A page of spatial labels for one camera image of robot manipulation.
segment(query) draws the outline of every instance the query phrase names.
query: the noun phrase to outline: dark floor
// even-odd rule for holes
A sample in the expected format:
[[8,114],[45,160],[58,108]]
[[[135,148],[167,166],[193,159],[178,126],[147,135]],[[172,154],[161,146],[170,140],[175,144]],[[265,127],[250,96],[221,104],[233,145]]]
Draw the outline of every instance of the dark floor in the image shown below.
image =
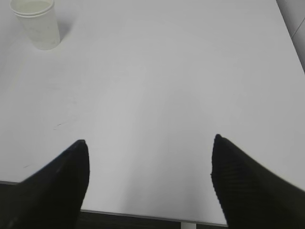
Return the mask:
[[[0,195],[11,185],[0,184]],[[81,212],[76,229],[180,229],[180,222]],[[224,229],[197,225],[198,229]]]

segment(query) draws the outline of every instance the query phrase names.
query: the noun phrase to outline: cup rim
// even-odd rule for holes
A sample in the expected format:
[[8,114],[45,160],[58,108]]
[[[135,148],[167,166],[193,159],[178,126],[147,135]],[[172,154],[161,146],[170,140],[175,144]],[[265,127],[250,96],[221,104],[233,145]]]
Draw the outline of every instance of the cup rim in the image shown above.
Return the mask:
[[24,13],[24,12],[19,12],[17,10],[14,10],[14,8],[12,7],[12,2],[14,0],[10,0],[10,9],[17,15],[17,16],[20,16],[20,17],[29,17],[29,18],[32,18],[32,17],[35,17],[35,16],[40,16],[44,13],[47,13],[52,7],[54,7],[54,0],[50,0],[51,1],[51,4],[50,6],[48,6],[47,8],[41,10],[41,11],[37,11],[37,12],[34,12],[34,13]]

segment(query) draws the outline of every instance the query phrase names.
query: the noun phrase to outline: table top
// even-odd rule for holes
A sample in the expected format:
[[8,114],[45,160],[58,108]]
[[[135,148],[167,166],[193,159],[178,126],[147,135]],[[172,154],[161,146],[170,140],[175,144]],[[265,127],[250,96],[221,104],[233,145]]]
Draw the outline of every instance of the table top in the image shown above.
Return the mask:
[[305,76],[266,0],[57,0],[62,41],[35,49],[0,1],[0,180],[77,139],[84,209],[225,223],[215,134],[305,189]]

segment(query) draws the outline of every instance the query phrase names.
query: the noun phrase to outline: white paper cup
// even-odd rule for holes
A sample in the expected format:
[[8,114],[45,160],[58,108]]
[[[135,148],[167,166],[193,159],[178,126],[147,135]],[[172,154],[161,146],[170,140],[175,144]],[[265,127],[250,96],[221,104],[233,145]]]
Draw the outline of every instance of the white paper cup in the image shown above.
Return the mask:
[[61,42],[54,0],[11,0],[10,7],[36,48],[49,50]]

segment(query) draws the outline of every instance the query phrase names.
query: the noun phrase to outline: paper cup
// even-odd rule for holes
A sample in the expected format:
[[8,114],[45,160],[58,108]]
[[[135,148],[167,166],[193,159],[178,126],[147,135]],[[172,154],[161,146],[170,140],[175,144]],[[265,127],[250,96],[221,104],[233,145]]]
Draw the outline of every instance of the paper cup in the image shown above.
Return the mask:
[[54,0],[11,0],[10,7],[36,48],[49,50],[61,42]]

